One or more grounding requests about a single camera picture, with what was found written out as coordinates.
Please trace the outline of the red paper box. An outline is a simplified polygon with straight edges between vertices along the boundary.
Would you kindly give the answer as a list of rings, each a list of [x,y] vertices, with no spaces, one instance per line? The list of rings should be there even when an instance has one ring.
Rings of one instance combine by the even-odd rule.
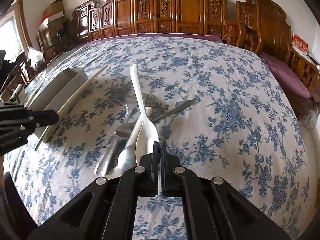
[[[296,33],[293,33],[292,35],[292,46],[296,51],[298,51],[303,56],[306,56],[308,54],[308,43],[305,42]]]

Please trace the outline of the white handled metal spoon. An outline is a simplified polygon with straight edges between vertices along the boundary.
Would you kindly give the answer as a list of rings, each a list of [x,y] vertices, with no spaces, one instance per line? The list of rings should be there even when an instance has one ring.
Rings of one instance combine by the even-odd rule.
[[[108,179],[120,177],[128,169],[137,166],[135,148],[136,140],[141,127],[142,115],[138,117],[135,126],[133,127],[133,130],[129,136],[129,139],[118,157],[117,165],[112,168],[112,170],[106,175]]]

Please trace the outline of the blue floral tablecloth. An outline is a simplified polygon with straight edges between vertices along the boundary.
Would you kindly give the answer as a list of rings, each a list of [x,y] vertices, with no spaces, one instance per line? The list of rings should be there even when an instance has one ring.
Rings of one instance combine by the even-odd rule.
[[[37,224],[94,179],[94,168],[135,100],[129,68],[137,64],[146,104],[158,116],[195,105],[156,124],[183,166],[221,176],[298,239],[311,217],[311,179],[294,111],[266,65],[250,51],[184,37],[135,37],[86,44],[33,89],[63,70],[82,68],[92,82],[49,141],[5,156],[4,168]]]

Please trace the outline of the stacked cardboard boxes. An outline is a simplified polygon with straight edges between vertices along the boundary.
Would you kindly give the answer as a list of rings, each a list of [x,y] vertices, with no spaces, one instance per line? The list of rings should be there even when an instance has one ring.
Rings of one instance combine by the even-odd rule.
[[[64,22],[63,0],[54,1],[43,11],[36,38],[46,60],[53,59],[63,51],[62,37],[67,34]]]

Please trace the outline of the silver metal spoon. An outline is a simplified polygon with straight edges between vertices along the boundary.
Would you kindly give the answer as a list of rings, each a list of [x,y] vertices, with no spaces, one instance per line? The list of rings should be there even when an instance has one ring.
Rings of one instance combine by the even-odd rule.
[[[94,169],[94,174],[97,177],[101,177],[107,174],[108,169],[110,168],[110,164],[112,162],[112,158],[115,154],[116,148],[117,148],[117,143],[120,139],[120,136],[115,135],[106,150],[105,153],[102,154],[101,158],[99,159],[95,169]]]

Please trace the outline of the grey rectangular utensil tray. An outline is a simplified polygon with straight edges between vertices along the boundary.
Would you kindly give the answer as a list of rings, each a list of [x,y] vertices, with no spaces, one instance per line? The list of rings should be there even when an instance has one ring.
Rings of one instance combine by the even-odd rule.
[[[35,129],[34,134],[39,141],[48,141],[70,108],[66,107],[61,113],[59,110],[87,80],[84,68],[68,68],[60,72],[45,87],[24,98],[25,107],[33,111],[54,110],[59,116],[57,124]]]

